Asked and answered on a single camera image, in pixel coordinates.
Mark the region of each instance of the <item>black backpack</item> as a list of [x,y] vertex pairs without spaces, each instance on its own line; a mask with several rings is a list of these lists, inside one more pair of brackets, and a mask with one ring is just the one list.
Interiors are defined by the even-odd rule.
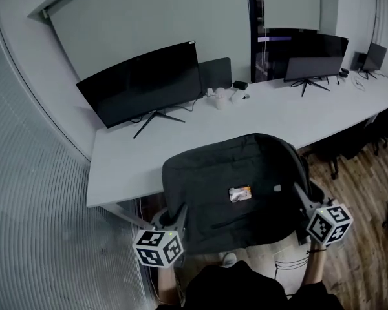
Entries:
[[[312,197],[308,168],[295,148],[266,134],[249,134],[189,150],[162,167],[170,217],[188,206],[188,254],[274,243],[299,228],[297,182]],[[250,186],[252,197],[232,202],[229,190]]]

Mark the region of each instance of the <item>black clothing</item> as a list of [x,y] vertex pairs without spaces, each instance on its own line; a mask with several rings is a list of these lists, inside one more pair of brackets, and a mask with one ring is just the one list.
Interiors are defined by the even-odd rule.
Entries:
[[[158,309],[172,309],[161,305]],[[306,285],[288,300],[282,285],[237,262],[231,268],[205,267],[188,285],[185,309],[343,309],[323,283]]]

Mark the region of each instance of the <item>shoe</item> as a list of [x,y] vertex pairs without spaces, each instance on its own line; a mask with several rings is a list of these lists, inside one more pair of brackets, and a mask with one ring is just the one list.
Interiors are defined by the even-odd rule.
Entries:
[[236,263],[237,263],[237,256],[235,255],[235,253],[225,254],[224,258],[222,259],[222,266],[225,268],[232,267]]

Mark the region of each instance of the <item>desktop surface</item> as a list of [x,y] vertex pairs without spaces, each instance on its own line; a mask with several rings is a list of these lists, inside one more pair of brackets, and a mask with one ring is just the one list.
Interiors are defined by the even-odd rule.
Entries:
[[388,108],[388,78],[363,81],[356,88],[347,79],[320,81],[330,92],[308,86],[302,98],[298,88],[282,79],[249,85],[250,99],[215,108],[214,98],[199,99],[193,112],[167,109],[167,115],[185,120],[173,123],[157,118],[136,139],[141,123],[124,123],[96,134],[87,206],[105,205],[162,192],[162,165],[189,149],[251,133],[265,133],[301,148],[345,130]]

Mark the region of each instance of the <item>monitor screen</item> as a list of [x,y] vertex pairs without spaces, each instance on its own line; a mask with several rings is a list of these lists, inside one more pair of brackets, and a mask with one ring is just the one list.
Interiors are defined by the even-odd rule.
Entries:
[[197,99],[202,92],[195,42],[134,57],[77,87],[106,127]]
[[362,70],[375,71],[382,67],[383,59],[387,53],[387,49],[383,46],[371,43],[369,46],[367,58],[363,64]]
[[292,37],[292,51],[285,81],[339,74],[348,39],[324,34]]

